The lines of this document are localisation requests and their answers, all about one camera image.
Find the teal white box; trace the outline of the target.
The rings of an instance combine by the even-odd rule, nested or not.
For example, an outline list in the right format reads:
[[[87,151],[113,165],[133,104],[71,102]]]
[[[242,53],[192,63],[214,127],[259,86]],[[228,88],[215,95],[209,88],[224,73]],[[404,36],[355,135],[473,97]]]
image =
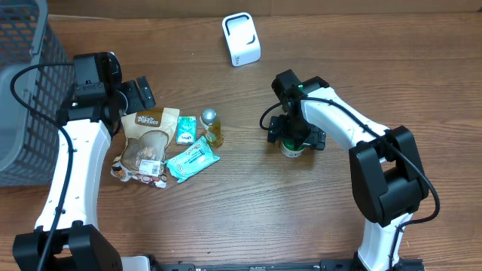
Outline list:
[[[206,137],[201,136],[188,149],[166,161],[166,167],[178,183],[187,181],[197,173],[220,160],[214,154]]]

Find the teal tissue packet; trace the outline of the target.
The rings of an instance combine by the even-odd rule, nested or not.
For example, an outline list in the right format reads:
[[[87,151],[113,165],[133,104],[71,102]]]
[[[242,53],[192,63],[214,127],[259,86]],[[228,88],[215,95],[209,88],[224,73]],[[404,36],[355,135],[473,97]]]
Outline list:
[[[197,139],[197,119],[195,116],[181,116],[178,118],[176,143],[191,145]]]

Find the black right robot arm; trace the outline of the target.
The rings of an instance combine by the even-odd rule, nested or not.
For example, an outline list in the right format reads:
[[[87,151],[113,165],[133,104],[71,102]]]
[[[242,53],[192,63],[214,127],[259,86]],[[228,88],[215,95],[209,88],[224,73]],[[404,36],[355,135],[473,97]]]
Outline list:
[[[421,260],[398,251],[413,214],[430,194],[413,134],[390,129],[345,103],[320,77],[300,81],[287,70],[271,87],[283,113],[266,127],[271,143],[289,141],[295,150],[323,150],[330,136],[349,155],[352,195],[365,217],[362,242],[350,259],[325,259],[320,270],[423,270]]]

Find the green lid jar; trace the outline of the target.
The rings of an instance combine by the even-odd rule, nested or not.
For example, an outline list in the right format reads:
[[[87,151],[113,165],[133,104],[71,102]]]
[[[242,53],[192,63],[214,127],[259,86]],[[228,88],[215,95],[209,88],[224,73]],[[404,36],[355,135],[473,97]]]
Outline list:
[[[282,140],[280,143],[282,154],[288,158],[297,158],[304,152],[304,147],[296,148],[294,142],[290,140]]]

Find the white packet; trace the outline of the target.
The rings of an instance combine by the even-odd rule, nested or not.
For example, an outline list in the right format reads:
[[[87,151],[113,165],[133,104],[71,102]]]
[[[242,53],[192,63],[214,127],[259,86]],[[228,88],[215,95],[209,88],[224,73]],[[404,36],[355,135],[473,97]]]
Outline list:
[[[124,115],[121,122],[126,145],[111,165],[111,175],[121,181],[131,179],[164,189],[165,153],[174,137],[180,110],[153,108]]]

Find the yellow oil bottle silver cap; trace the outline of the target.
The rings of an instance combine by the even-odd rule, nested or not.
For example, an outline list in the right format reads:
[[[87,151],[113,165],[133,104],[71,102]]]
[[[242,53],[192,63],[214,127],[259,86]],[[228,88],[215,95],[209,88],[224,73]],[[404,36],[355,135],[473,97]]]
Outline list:
[[[221,121],[212,108],[207,108],[200,115],[200,123],[204,128],[204,136],[209,145],[218,148],[222,145],[224,138],[221,132]]]

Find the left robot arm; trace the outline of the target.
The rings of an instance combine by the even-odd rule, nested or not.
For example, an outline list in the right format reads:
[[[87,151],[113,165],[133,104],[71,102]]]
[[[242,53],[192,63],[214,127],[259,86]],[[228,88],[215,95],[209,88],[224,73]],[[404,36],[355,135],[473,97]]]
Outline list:
[[[155,257],[122,257],[99,232],[97,202],[102,164],[121,118],[155,106],[144,77],[123,81],[112,52],[76,55],[71,93],[55,118],[17,95],[17,80],[36,64],[16,73],[12,96],[29,112],[58,130],[59,144],[47,202],[31,233],[15,237],[13,257],[21,270],[157,270]]]

